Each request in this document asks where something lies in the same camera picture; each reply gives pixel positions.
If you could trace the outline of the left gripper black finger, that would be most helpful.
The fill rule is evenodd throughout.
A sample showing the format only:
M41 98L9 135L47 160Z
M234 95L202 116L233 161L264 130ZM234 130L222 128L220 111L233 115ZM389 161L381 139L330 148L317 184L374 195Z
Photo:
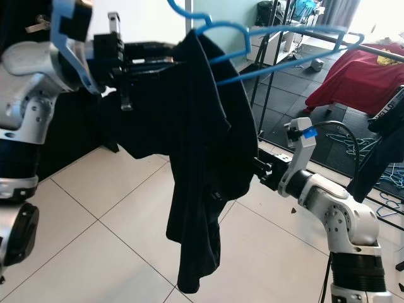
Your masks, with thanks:
M167 68L176 66L178 62L171 60L143 61L128 64L129 73L159 73Z
M128 42L127 58L148 59L156 57L173 57L172 52L176 44L167 42Z

